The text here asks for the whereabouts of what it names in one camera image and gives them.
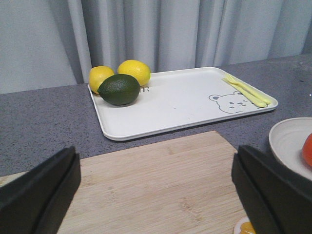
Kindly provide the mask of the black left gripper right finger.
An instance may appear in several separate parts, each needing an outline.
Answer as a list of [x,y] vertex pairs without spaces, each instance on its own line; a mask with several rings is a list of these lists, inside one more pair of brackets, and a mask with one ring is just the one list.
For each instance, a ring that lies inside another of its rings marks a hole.
[[312,182],[252,146],[239,146],[232,181],[258,234],[310,234]]

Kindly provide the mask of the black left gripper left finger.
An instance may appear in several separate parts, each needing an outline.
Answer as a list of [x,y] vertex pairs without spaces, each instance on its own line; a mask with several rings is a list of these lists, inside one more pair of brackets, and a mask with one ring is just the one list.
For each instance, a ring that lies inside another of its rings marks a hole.
[[2,234],[55,234],[81,182],[75,148],[64,148],[0,189]]

